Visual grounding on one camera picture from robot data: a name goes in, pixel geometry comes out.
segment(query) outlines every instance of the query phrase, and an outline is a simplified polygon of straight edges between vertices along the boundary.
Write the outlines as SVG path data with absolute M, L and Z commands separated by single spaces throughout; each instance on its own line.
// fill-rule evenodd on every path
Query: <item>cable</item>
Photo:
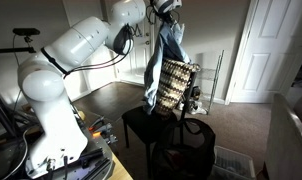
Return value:
M 64 163 L 64 180 L 68 179 L 68 156 L 63 157 Z
M 17 99 L 15 100 L 13 112 L 15 112 L 15 109 L 17 108 L 17 104 L 18 104 L 18 100 L 19 100 L 19 98 L 20 98 L 21 92 L 22 92 L 22 91 L 20 90 L 20 91 L 19 91 L 19 94 L 18 94 L 18 97 L 17 97 Z
M 22 137 L 23 137 L 24 144 L 25 144 L 25 151 L 24 151 L 24 155 L 23 155 L 22 160 L 21 160 L 20 163 L 17 165 L 17 167 L 15 167 L 15 168 L 14 168 L 7 176 L 5 176 L 2 180 L 5 180 L 5 179 L 9 178 L 13 173 L 15 173 L 15 171 L 16 171 L 17 169 L 20 168 L 21 164 L 24 162 L 24 160 L 25 160 L 25 158 L 26 158 L 26 156 L 27 156 L 27 154 L 28 154 L 28 142 L 27 142 L 27 140 L 25 139 L 25 134 L 26 134 L 31 128 L 33 128 L 33 127 L 30 127 L 30 128 L 28 128 L 27 130 L 25 130 L 24 133 L 23 133 L 23 136 L 22 136 Z
M 49 169 L 46 180 L 52 180 L 53 179 L 53 170 Z
M 152 14 L 152 13 L 155 14 L 155 10 L 154 10 L 153 6 L 149 5 L 149 6 L 147 6 L 147 8 L 146 8 L 146 9 L 147 9 L 147 12 L 148 12 L 148 9 L 149 9 L 149 8 L 151 8 L 151 11 L 149 12 L 149 14 L 146 14 L 146 17 L 147 17 L 147 19 L 148 19 L 149 24 L 153 25 L 153 24 L 156 23 L 156 16 L 154 16 L 154 22 L 152 22 L 152 21 L 151 21 L 151 14 Z
M 126 31 L 124 31 L 124 32 L 126 32 L 126 34 L 125 34 L 125 37 L 126 37 L 126 38 L 127 38 L 128 36 L 130 36 L 130 35 L 132 36 L 131 27 L 130 27 L 128 24 L 126 25 Z M 108 65 L 105 65 L 105 66 L 100 66 L 100 65 L 103 65 L 103 64 L 107 64 L 107 63 L 112 62 L 114 59 L 116 59 L 117 57 L 119 57 L 119 55 L 117 55 L 117 56 L 116 56 L 115 58 L 113 58 L 112 60 L 107 61 L 107 62 L 104 62 L 104 63 L 100 63 L 100 64 L 96 64 L 96 65 L 86 65 L 86 66 L 80 66 L 80 67 L 74 68 L 74 69 L 68 71 L 68 74 L 66 74 L 66 75 L 64 76 L 64 78 L 66 78 L 67 75 L 71 74 L 72 72 L 76 72 L 76 71 L 102 69 L 102 68 L 106 68 L 106 67 L 113 66 L 113 65 L 115 65 L 115 64 L 117 64 L 117 63 L 119 63 L 119 62 L 121 62 L 122 60 L 124 60 L 124 59 L 127 57 L 127 55 L 130 53 L 131 47 L 132 47 L 132 42 L 129 41 L 128 52 L 127 52 L 120 60 L 118 60 L 118 61 L 116 61 L 116 62 L 114 62 L 114 63 L 112 63 L 112 64 L 108 64 Z
M 176 10 L 173 10 L 173 12 L 175 12 L 178 15 L 178 20 L 176 20 L 176 21 L 177 21 L 177 23 L 179 23 L 180 22 L 180 14 Z
M 18 66 L 20 66 L 20 63 L 19 63 L 19 59 L 18 59 L 17 53 L 15 53 L 15 51 L 14 51 L 15 36 L 16 36 L 16 34 L 13 36 L 13 40 L 12 40 L 13 54 L 14 54 L 14 56 L 15 56 L 15 60 L 17 61 Z
M 131 34 L 133 36 L 136 36 L 136 37 L 141 37 L 142 36 L 141 29 L 139 28 L 138 24 L 135 25 L 135 28 L 133 28 L 131 26 L 131 31 L 132 31 Z

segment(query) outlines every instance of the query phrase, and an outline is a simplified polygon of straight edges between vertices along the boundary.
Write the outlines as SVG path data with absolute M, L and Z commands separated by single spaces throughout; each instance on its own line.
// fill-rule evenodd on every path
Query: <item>door frame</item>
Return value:
M 227 96 L 226 96 L 226 99 L 224 102 L 225 105 L 230 104 L 232 96 L 233 96 L 233 92 L 235 89 L 238 74 L 240 72 L 240 65 L 242 63 L 243 55 L 244 55 L 244 52 L 245 52 L 245 49 L 247 46 L 247 42 L 249 39 L 249 35 L 250 35 L 251 27 L 253 24 L 253 19 L 254 19 L 254 16 L 255 16 L 255 13 L 256 13 L 256 10 L 258 7 L 258 3 L 259 3 L 259 0 L 251 0 L 251 2 L 250 2 L 248 14 L 247 14 L 247 17 L 245 20 L 242 37 L 241 37 L 241 41 L 240 41 L 240 45 L 239 45 L 239 49 L 238 49 L 238 53 L 237 53 L 237 57 L 235 59 L 235 64 L 233 67 L 233 72 L 232 72 L 231 80 L 229 83 Z
M 98 0 L 96 1 L 96 3 L 98 3 L 97 8 L 102 9 L 101 4 Z M 69 23 L 69 27 L 71 28 L 74 24 L 76 24 L 79 20 L 82 20 L 82 19 L 78 18 L 78 16 L 77 16 L 78 12 L 73 11 L 72 7 L 74 7 L 74 5 L 72 4 L 71 1 L 62 0 L 62 4 L 63 4 L 64 11 L 65 11 L 68 23 Z M 83 81 L 84 81 L 83 85 L 85 86 L 85 90 L 80 92 L 80 94 L 78 94 L 77 96 L 70 98 L 71 101 L 76 101 L 92 92 L 92 89 L 90 88 L 90 85 L 89 85 L 89 80 L 88 80 L 87 74 L 84 71 L 79 71 L 78 73 L 79 73 L 79 75 L 83 76 Z

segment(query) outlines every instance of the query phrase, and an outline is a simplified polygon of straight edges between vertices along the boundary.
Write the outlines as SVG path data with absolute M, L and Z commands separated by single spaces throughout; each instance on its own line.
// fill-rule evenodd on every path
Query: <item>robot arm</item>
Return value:
M 88 139 L 75 120 L 61 76 L 80 66 L 103 42 L 116 53 L 127 54 L 133 47 L 127 25 L 144 18 L 144 1 L 119 1 L 111 16 L 109 23 L 95 17 L 77 23 L 19 66 L 19 87 L 44 130 L 26 160 L 30 178 L 48 173 L 52 162 L 58 169 L 65 157 L 68 163 L 80 157 Z
M 158 14 L 165 14 L 182 6 L 182 0 L 151 0 L 151 4 Z

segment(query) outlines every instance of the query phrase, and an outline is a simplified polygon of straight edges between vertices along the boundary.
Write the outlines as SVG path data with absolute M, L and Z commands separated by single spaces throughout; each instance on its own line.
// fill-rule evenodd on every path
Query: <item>white wall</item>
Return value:
M 218 54 L 225 50 L 216 91 L 216 97 L 220 99 L 225 99 L 249 3 L 250 0 L 185 0 L 183 7 L 177 10 L 180 23 L 186 24 L 182 46 L 195 62 L 203 68 L 214 68 Z M 53 42 L 69 28 L 62 0 L 0 0 L 0 48 L 12 47 L 12 29 L 19 27 L 34 27 L 41 31 L 40 35 L 32 36 L 35 50 Z M 26 46 L 23 37 L 17 36 L 15 42 L 16 47 Z M 30 54 L 17 55 L 21 63 Z M 106 54 L 98 61 L 102 62 L 108 57 Z M 12 53 L 0 54 L 0 95 L 11 105 L 19 92 L 16 69 Z M 110 70 L 108 76 L 114 77 Z M 210 84 L 201 80 L 196 85 L 209 91 Z
M 225 100 L 250 0 L 185 0 L 180 23 L 186 29 L 182 46 L 202 68 L 215 68 L 218 55 L 225 50 L 215 97 Z M 211 92 L 212 82 L 201 79 L 201 90 Z
M 52 43 L 70 25 L 89 16 L 97 16 L 102 19 L 100 12 L 100 0 L 0 0 L 0 49 L 12 48 L 14 28 L 36 28 L 40 35 L 32 36 L 31 45 L 36 51 Z M 16 36 L 15 47 L 26 47 L 23 37 Z M 109 51 L 104 47 L 99 48 L 86 62 L 101 63 L 110 59 Z M 29 53 L 17 53 L 20 64 L 30 56 Z M 13 53 L 0 54 L 0 96 L 11 107 L 19 93 L 17 85 L 17 68 Z M 86 71 L 72 73 L 65 79 L 67 92 L 72 100 L 77 99 L 83 92 L 93 91 L 115 79 L 113 68 L 98 70 L 98 72 Z M 18 108 L 26 104 L 21 97 Z
M 0 0 L 0 49 L 12 48 L 14 28 L 40 30 L 40 35 L 31 37 L 31 45 L 37 51 L 63 34 L 69 24 L 61 0 Z M 15 47 L 26 46 L 23 37 L 17 36 Z M 20 63 L 29 55 L 17 53 Z M 13 53 L 0 54 L 0 95 L 10 105 L 14 104 L 19 92 L 17 67 Z

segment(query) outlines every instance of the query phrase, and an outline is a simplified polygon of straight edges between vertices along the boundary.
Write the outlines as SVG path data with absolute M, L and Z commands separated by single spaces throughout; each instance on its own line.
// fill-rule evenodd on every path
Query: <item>table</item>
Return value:
M 80 111 L 80 115 L 84 119 L 85 124 L 87 126 L 89 124 L 92 124 L 95 119 L 101 117 L 100 115 L 95 114 L 93 112 L 89 112 L 89 111 Z M 112 160 L 114 162 L 114 169 L 113 169 L 112 175 L 108 179 L 109 180 L 132 180 L 133 178 L 128 173 L 128 171 L 123 167 L 122 163 L 119 161 L 119 159 L 116 157 L 116 155 L 112 152 L 111 148 L 107 145 L 107 143 L 103 140 L 103 138 L 101 136 L 99 138 L 100 139 L 98 141 L 101 144 L 101 146 L 103 146 L 103 150 L 106 153 L 111 153 Z

